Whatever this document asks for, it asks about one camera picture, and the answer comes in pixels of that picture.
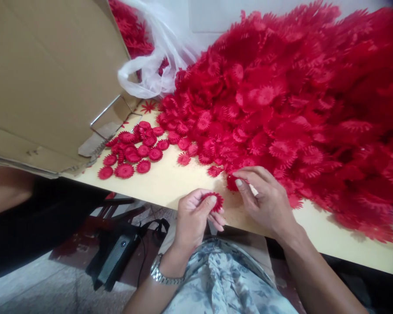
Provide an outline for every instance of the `finger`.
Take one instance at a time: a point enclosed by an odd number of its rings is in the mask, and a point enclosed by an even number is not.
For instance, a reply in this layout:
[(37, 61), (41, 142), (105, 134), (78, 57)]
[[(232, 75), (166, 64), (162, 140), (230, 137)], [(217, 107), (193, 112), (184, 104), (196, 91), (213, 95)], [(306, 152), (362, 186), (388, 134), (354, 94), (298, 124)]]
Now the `finger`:
[(236, 180), (237, 188), (243, 198), (243, 204), (247, 210), (255, 210), (259, 208), (259, 203), (253, 195), (249, 185), (241, 179)]
[(252, 171), (255, 172), (258, 176), (264, 179), (266, 182), (270, 183), (271, 185), (277, 185), (279, 182), (275, 179), (272, 173), (266, 170), (264, 167), (261, 166), (253, 166), (253, 167), (244, 167), (239, 171)]
[(257, 173), (253, 171), (239, 170), (234, 172), (233, 175), (237, 178), (248, 181), (258, 191), (258, 193), (262, 193), (264, 195), (268, 194), (269, 192), (268, 182), (262, 179)]
[(220, 232), (224, 231), (224, 227), (220, 225), (211, 215), (208, 215), (207, 219), (213, 223), (215, 229), (217, 229)]
[(187, 208), (194, 207), (196, 208), (199, 203), (201, 202), (201, 198), (207, 194), (211, 193), (212, 191), (206, 189), (196, 189), (190, 192), (189, 194), (185, 195), (180, 202), (184, 204)]
[(211, 212), (209, 216), (213, 217), (219, 225), (225, 225), (227, 223), (224, 217), (219, 213)]
[(208, 216), (216, 203), (217, 203), (217, 196), (215, 195), (208, 196), (196, 208), (196, 211), (200, 212), (202, 215)]

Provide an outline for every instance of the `white wall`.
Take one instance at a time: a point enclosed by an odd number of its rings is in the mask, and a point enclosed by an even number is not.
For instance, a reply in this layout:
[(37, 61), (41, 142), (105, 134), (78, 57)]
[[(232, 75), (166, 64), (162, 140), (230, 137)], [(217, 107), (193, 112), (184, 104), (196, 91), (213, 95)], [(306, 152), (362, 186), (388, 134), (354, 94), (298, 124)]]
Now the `white wall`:
[[(308, 4), (309, 0), (157, 0), (171, 10), (184, 25), (205, 45), (212, 44), (231, 23), (240, 20), (240, 11), (246, 14), (254, 10), (261, 13), (273, 12), (284, 14), (299, 4)], [(335, 0), (329, 1), (341, 8), (346, 17), (358, 9), (368, 8), (370, 12), (393, 4), (390, 0)]]

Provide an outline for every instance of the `hand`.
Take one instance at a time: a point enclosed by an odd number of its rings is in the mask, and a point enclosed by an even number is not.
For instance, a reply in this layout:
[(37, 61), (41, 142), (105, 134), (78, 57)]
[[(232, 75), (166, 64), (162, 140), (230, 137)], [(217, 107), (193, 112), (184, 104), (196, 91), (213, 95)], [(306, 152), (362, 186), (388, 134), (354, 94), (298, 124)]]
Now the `hand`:
[(217, 198), (210, 196), (201, 202), (202, 197), (210, 192), (209, 190), (196, 189), (179, 200), (178, 222), (172, 246), (192, 254), (194, 249), (202, 243), (207, 219), (212, 221), (218, 231), (224, 231), (223, 226), (226, 221), (221, 215), (224, 210), (221, 208), (218, 213), (210, 213)]
[[(233, 175), (242, 179), (237, 179), (236, 185), (246, 211), (256, 222), (266, 227), (275, 239), (283, 239), (298, 231), (300, 225), (294, 218), (287, 192), (268, 170), (259, 166), (245, 167)], [(256, 195), (244, 180), (257, 190)]]

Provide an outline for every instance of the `white plastic bag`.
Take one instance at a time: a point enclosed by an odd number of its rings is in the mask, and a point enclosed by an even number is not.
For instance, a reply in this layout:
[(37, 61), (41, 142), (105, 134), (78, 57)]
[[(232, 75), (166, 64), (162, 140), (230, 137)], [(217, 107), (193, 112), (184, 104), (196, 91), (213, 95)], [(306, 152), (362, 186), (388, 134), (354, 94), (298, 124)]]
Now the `white plastic bag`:
[[(149, 99), (158, 95), (164, 96), (175, 91), (175, 77), (179, 68), (186, 69), (196, 62), (202, 47), (193, 36), (188, 25), (181, 25), (180, 19), (172, 15), (157, 2), (142, 0), (120, 0), (126, 5), (141, 12), (150, 28), (154, 51), (149, 56), (137, 57), (128, 61), (118, 71), (120, 85), (130, 94), (138, 98)], [(169, 65), (162, 76), (159, 68), (167, 58)], [(141, 69), (141, 82), (128, 80), (130, 74)]]

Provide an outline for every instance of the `left hand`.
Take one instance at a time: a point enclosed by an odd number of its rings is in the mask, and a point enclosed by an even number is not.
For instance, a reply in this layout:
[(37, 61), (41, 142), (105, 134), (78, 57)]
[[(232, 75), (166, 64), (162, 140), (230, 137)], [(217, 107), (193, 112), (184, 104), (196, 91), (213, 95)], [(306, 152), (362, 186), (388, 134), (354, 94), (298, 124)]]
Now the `left hand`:
[(223, 226), (226, 221), (221, 215), (224, 210), (221, 208), (218, 213), (210, 213), (217, 198), (210, 196), (201, 202), (202, 197), (210, 192), (209, 190), (196, 189), (179, 200), (178, 222), (172, 245), (183, 252), (192, 254), (194, 249), (202, 243), (207, 219), (218, 231), (224, 231)]

